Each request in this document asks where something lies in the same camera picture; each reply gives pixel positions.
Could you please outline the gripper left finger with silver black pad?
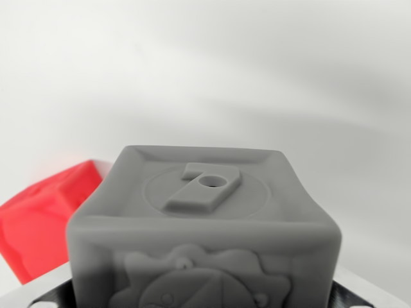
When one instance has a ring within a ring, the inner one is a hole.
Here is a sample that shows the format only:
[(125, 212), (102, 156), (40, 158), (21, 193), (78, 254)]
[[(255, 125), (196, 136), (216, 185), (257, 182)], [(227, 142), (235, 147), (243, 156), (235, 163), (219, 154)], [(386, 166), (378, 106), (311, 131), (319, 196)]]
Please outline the gripper left finger with silver black pad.
[(76, 307), (71, 268), (67, 262), (1, 297), (1, 307), (30, 307), (51, 302), (57, 307)]

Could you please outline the gripper right finger with silver black pad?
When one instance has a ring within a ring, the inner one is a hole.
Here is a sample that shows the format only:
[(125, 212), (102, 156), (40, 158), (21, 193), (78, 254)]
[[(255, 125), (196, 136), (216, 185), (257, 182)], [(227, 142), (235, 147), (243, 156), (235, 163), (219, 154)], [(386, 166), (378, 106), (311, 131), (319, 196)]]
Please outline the gripper right finger with silver black pad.
[(387, 291), (345, 268), (336, 268), (331, 307), (410, 307)]

